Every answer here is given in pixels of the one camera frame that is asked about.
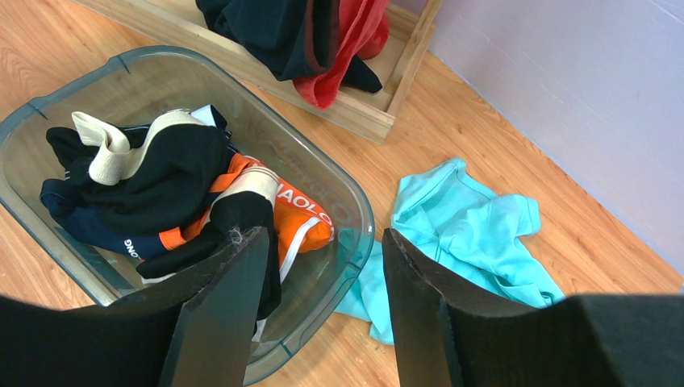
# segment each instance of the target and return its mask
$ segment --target transparent plastic basin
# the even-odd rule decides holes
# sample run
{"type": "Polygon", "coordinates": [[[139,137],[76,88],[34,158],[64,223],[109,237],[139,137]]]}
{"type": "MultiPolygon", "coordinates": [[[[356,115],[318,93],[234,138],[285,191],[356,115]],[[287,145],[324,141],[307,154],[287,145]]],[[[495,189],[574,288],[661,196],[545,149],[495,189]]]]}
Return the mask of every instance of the transparent plastic basin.
{"type": "Polygon", "coordinates": [[[45,140],[73,127],[79,110],[117,125],[148,123],[174,109],[213,104],[233,142],[318,202],[337,231],[351,229],[352,251],[337,242],[300,254],[283,283],[282,304],[252,346],[249,385],[278,370],[311,338],[356,280],[370,253],[373,214],[358,184],[299,131],[206,57],[169,46],[139,48],[55,93],[35,98],[0,123],[0,200],[46,252],[95,300],[108,305],[142,289],[136,262],[76,242],[38,199],[43,180],[64,170],[45,140]]]}

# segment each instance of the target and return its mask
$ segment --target red cloth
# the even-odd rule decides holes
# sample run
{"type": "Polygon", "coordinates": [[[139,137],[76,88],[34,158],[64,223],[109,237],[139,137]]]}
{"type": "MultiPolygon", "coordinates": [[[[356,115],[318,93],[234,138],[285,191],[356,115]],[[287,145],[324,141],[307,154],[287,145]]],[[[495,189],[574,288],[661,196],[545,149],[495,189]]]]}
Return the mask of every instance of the red cloth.
{"type": "Polygon", "coordinates": [[[311,105],[324,110],[337,98],[352,57],[377,55],[390,35],[385,9],[390,0],[340,0],[340,35],[332,69],[324,74],[293,79],[294,88],[311,105]]]}

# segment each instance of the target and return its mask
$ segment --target white wall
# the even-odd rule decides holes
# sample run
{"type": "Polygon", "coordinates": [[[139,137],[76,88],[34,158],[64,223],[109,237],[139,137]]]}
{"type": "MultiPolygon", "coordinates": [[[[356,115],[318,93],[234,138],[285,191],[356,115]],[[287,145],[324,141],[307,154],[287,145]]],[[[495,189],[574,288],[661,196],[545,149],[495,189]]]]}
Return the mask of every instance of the white wall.
{"type": "Polygon", "coordinates": [[[680,273],[682,20],[684,0],[444,0],[432,44],[680,273]]]}

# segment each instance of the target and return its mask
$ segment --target wooden drawer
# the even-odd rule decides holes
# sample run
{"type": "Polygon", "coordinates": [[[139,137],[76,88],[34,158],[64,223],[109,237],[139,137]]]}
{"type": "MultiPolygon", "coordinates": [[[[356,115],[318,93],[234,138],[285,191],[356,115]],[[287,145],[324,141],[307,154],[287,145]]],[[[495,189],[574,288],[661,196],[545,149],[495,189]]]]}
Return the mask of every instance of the wooden drawer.
{"type": "Polygon", "coordinates": [[[326,110],[307,104],[291,81],[277,81],[239,44],[206,28],[194,0],[75,0],[151,38],[209,57],[234,77],[310,111],[367,139],[381,143],[390,133],[434,26],[441,0],[428,0],[418,16],[391,4],[390,38],[380,55],[366,63],[384,85],[375,95],[343,87],[326,110]]]}

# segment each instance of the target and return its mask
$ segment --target wall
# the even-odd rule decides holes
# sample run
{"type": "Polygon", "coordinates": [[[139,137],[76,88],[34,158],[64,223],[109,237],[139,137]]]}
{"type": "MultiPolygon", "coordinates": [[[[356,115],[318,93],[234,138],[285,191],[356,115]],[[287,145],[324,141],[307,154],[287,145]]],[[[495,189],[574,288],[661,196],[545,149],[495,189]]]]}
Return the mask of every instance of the wall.
{"type": "Polygon", "coordinates": [[[432,44],[680,273],[682,20],[684,0],[444,0],[432,44]]]}

